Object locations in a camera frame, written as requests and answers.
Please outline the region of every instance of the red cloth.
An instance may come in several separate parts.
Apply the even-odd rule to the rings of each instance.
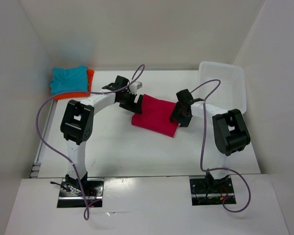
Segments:
[[[144,95],[142,102],[142,114],[134,114],[132,125],[156,131],[173,137],[178,127],[178,122],[170,122],[170,115],[175,103]]]

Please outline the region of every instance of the orange towel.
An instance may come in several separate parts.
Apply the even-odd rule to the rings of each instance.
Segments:
[[[88,91],[90,92],[92,90],[92,82],[93,82],[93,77],[94,77],[94,70],[87,69],[87,80],[88,80]],[[69,99],[69,98],[76,98],[76,97],[88,97],[90,94],[89,93],[84,93],[84,92],[74,92],[74,93],[69,93],[69,94],[60,94],[57,95],[54,100],[60,100],[60,99]]]

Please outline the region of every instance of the white table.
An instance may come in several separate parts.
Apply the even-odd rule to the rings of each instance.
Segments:
[[[189,177],[106,178],[102,208],[57,209],[59,187],[50,180],[21,182],[6,235],[287,235],[284,218],[268,175],[245,175],[252,192],[242,213],[217,206],[192,206]],[[232,176],[237,205],[247,190]]]
[[[140,94],[176,102],[176,93],[193,89],[198,71],[145,71],[140,78]],[[133,71],[96,71],[93,91],[114,82],[117,75],[131,79]],[[68,100],[56,104],[52,122],[45,136],[48,143],[67,153],[60,123]],[[94,117],[93,133],[86,145],[86,167],[89,177],[181,176],[200,175],[203,120],[193,117],[188,128],[179,128],[170,138],[131,125],[132,113],[118,104],[109,106]],[[208,129],[204,167],[216,166],[219,152],[214,143],[212,127]],[[231,168],[242,174],[260,173],[252,144],[230,157]],[[39,154],[39,178],[64,177],[67,161],[48,148]]]

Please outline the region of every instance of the white basket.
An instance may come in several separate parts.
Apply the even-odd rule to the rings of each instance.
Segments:
[[[222,109],[239,109],[246,112],[246,89],[244,70],[238,66],[216,62],[201,62],[198,71],[198,85],[211,79],[219,79],[221,85],[208,98],[207,103]],[[211,82],[195,91],[194,98],[205,98],[216,86]]]

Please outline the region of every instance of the folded teal cloth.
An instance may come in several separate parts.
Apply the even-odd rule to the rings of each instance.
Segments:
[[[52,69],[53,77],[50,82],[51,94],[71,91],[87,91],[87,67],[79,66],[71,69]]]

